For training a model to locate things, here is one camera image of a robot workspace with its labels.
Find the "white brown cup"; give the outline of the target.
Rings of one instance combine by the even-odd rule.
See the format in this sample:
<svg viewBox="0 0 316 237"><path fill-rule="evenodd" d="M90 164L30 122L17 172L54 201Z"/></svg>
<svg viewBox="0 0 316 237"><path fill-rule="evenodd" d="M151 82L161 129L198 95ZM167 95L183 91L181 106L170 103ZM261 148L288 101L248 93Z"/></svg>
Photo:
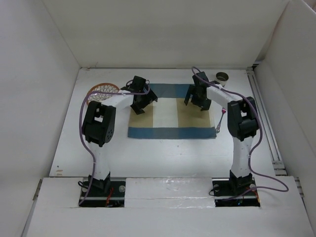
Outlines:
<svg viewBox="0 0 316 237"><path fill-rule="evenodd" d="M219 82L223 87L225 87L227 81L229 80L228 74L225 72L218 72L216 75L216 81Z"/></svg>

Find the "blue tan white placemat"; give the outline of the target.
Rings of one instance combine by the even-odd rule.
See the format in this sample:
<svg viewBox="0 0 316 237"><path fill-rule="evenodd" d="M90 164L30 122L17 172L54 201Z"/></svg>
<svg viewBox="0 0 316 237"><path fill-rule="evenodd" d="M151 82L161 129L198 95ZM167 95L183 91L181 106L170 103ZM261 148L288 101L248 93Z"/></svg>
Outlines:
<svg viewBox="0 0 316 237"><path fill-rule="evenodd" d="M189 84L152 83L157 102L137 115L130 110L129 138L134 139L215 139L215 122L210 110L184 103Z"/></svg>

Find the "orange rimmed patterned bowl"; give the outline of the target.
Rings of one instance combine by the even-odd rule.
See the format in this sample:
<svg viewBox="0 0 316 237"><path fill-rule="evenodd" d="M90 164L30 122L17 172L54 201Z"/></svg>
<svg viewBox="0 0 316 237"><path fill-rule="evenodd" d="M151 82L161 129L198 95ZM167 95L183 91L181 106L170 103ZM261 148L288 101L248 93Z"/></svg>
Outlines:
<svg viewBox="0 0 316 237"><path fill-rule="evenodd" d="M112 97L113 93L117 93L119 91L119 87L112 83L100 83L93 86L87 93L89 95L87 99L87 104L91 101L102 102L110 97Z"/></svg>

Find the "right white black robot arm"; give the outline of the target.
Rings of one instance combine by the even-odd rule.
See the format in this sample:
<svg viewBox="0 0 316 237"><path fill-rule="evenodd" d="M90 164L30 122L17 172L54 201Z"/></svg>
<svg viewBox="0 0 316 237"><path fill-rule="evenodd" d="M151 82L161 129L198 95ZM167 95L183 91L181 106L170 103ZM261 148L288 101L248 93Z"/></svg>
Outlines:
<svg viewBox="0 0 316 237"><path fill-rule="evenodd" d="M205 72L193 75L194 84L190 85L184 100L208 110L211 102L216 102L227 111L227 127L233 138L233 164L228 180L213 180L214 196L237 196L250 189L253 184L249 157L253 139L259 130L259 119L255 100L237 92L226 90L219 82L209 81Z"/></svg>

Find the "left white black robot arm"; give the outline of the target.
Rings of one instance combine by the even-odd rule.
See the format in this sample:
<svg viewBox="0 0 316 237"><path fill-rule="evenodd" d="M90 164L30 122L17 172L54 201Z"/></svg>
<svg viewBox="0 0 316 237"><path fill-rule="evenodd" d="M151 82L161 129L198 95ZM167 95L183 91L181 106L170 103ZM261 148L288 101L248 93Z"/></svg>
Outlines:
<svg viewBox="0 0 316 237"><path fill-rule="evenodd" d="M139 76L134 76L117 92L94 90L86 95L79 116L80 139L93 159L92 174L87 183L80 182L81 187L86 189L86 196L93 191L104 196L111 188L111 172L107 161L101 154L95 154L91 145L102 148L110 142L115 131L117 112L130 107L135 114L141 115L145 112L144 108L157 100L149 81Z"/></svg>

